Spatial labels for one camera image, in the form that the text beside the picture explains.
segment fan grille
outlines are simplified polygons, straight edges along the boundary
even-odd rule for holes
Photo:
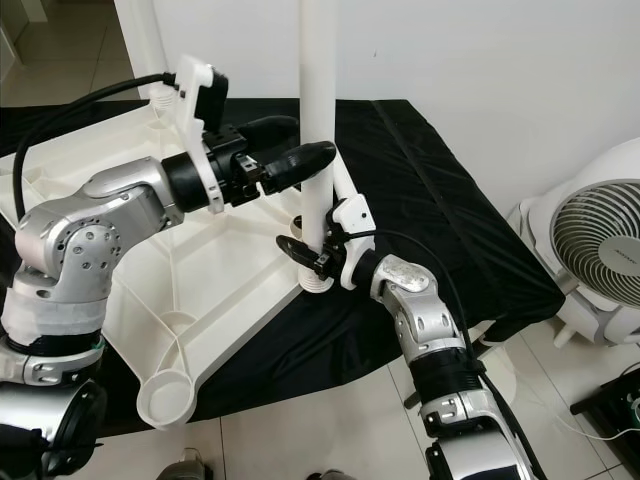
[[[592,187],[569,199],[553,222],[552,238],[564,267],[589,288],[623,305],[640,307],[640,276],[602,262],[610,238],[640,239],[640,183]]]

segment white vertical pole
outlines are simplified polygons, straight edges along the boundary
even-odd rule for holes
[[[336,102],[337,0],[300,0],[300,141],[333,140]],[[302,183],[302,240],[322,250],[325,215],[333,205],[333,167]],[[308,292],[331,287],[300,267],[298,280]]]

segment table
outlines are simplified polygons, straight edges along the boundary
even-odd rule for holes
[[[144,104],[99,102],[57,125],[50,136]],[[1,109],[0,155],[15,151],[20,136],[51,108]],[[224,121],[298,116],[298,109],[297,99],[229,99]],[[269,158],[294,143],[256,157]],[[409,102],[339,100],[336,144],[377,226],[411,235],[438,253],[460,292],[469,326],[496,321],[487,341],[502,342],[560,309],[564,296],[555,283]],[[11,228],[0,217],[2,299],[18,262],[11,238]],[[383,253],[431,269],[441,279],[441,297],[453,305],[449,285],[432,259],[402,239],[379,238],[376,245]],[[334,286],[322,295],[302,293],[200,388],[192,420],[342,385],[400,353],[390,316],[368,292]],[[103,436],[150,428],[136,413],[139,383],[113,349],[107,349],[97,381],[109,393]]]

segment tiled floor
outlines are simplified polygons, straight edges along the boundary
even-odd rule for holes
[[[31,25],[20,37],[25,66],[2,92],[2,106],[56,104],[132,77],[117,17],[108,5],[64,5],[49,24]],[[118,98],[138,98],[125,92]],[[506,344],[518,377],[513,410],[551,480],[630,480],[606,442],[568,406],[640,361],[637,345],[596,347],[580,338],[564,349],[552,344],[555,322],[527,328]],[[326,392],[280,402],[170,432],[109,438],[72,478],[155,478],[185,446],[214,466],[217,480],[303,480],[340,468],[361,480],[427,479],[424,451],[431,441],[402,359],[367,377]]]
[[[2,87],[3,107],[68,103],[133,78],[113,5],[57,5],[49,22],[25,28],[16,49],[23,65]],[[139,98],[137,90],[111,97]]]

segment white fan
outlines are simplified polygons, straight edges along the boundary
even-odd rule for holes
[[[556,346],[575,332],[600,344],[640,342],[640,138],[524,200],[509,222],[567,295]]]

